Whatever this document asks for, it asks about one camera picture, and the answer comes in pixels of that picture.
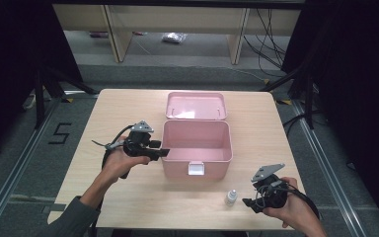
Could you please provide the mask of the person's right hand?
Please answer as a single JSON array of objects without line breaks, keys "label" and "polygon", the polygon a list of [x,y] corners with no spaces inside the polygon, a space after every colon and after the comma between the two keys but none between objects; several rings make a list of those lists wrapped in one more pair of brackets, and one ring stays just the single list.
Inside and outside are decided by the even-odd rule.
[{"label": "person's right hand", "polygon": [[294,194],[287,196],[287,201],[284,207],[265,208],[264,214],[281,220],[283,228],[292,227],[292,223],[296,218],[315,215],[311,207],[304,200]]}]

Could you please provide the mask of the black metal stand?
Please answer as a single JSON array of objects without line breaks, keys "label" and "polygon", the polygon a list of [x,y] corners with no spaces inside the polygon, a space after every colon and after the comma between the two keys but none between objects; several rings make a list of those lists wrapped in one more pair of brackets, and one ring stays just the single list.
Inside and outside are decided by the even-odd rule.
[{"label": "black metal stand", "polygon": [[71,77],[66,73],[52,68],[50,66],[41,66],[35,78],[35,93],[36,93],[36,128],[39,128],[45,118],[44,108],[44,91],[50,95],[51,98],[61,99],[66,93],[60,86],[59,82],[67,82],[68,84],[80,89],[89,95],[97,95],[98,91],[84,84],[81,75]]},{"label": "black metal stand", "polygon": [[300,117],[305,119],[310,129],[313,129],[313,77],[311,66],[308,63],[302,62],[296,69],[287,73],[285,76],[273,83],[265,85],[261,88],[261,92],[270,92],[290,80],[292,80],[292,84],[288,91],[288,96],[290,99],[298,99],[301,95],[305,96],[305,111]]}]

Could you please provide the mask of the person's left hand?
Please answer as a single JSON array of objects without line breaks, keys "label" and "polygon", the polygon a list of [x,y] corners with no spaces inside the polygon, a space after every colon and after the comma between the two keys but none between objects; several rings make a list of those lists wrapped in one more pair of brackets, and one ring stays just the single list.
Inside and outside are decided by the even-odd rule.
[{"label": "person's left hand", "polygon": [[113,184],[134,166],[147,165],[149,162],[146,156],[129,157],[122,150],[115,150],[107,158],[101,176],[105,182]]}]

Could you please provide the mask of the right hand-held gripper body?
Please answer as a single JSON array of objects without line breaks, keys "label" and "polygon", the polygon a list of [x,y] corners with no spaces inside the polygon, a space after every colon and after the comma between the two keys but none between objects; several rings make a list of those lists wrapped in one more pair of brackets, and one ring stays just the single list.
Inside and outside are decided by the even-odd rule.
[{"label": "right hand-held gripper body", "polygon": [[283,163],[261,166],[252,177],[251,182],[257,191],[257,206],[281,208],[285,205],[288,186],[275,174],[283,167]]}]

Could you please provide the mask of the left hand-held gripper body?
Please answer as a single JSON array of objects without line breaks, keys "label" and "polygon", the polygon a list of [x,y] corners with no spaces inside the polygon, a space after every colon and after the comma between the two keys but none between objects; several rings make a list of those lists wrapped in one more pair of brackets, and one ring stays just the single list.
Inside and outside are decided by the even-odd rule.
[{"label": "left hand-held gripper body", "polygon": [[151,138],[150,132],[153,131],[154,129],[145,120],[131,125],[128,137],[122,144],[123,151],[130,157],[153,157],[155,152],[148,148]]}]

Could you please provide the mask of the black curtain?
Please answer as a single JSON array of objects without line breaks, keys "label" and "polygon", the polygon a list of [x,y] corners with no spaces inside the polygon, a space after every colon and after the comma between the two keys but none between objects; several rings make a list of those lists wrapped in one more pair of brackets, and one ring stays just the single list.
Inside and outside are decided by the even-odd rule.
[{"label": "black curtain", "polygon": [[379,0],[304,0],[282,70],[305,58],[331,20],[312,75],[324,111],[379,208]]},{"label": "black curtain", "polygon": [[0,139],[44,71],[82,80],[52,0],[0,0]]}]

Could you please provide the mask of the small white dropper bottle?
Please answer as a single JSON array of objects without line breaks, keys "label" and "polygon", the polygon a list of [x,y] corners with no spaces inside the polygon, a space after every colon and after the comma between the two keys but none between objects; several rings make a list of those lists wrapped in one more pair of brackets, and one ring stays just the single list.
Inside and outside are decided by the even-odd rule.
[{"label": "small white dropper bottle", "polygon": [[228,206],[233,206],[238,198],[238,194],[235,190],[231,190],[227,193],[224,203]]}]

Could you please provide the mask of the pink storage box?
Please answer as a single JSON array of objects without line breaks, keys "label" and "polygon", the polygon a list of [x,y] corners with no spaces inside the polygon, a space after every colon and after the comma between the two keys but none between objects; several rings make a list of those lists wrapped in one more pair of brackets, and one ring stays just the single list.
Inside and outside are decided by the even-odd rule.
[{"label": "pink storage box", "polygon": [[224,96],[213,92],[172,92],[166,106],[162,159],[170,179],[225,177],[233,158]]}]

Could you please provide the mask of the metal floor rail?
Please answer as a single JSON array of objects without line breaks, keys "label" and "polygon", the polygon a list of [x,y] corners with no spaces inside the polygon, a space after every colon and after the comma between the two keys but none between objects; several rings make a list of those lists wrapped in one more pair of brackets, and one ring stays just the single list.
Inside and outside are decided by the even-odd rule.
[{"label": "metal floor rail", "polygon": [[34,127],[29,111],[19,117],[1,145],[0,237],[34,235],[46,224],[73,156],[83,121],[77,117],[92,104],[52,99],[44,122]]},{"label": "metal floor rail", "polygon": [[351,236],[367,237],[358,214],[346,196],[315,131],[304,118],[300,120],[300,124]]}]

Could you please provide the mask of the clear plastic bag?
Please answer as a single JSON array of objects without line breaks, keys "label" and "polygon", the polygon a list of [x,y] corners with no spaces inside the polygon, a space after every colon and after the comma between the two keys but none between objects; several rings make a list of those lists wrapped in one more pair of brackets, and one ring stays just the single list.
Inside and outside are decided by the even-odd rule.
[{"label": "clear plastic bag", "polygon": [[162,42],[180,44],[185,41],[187,36],[184,33],[163,33]]}]

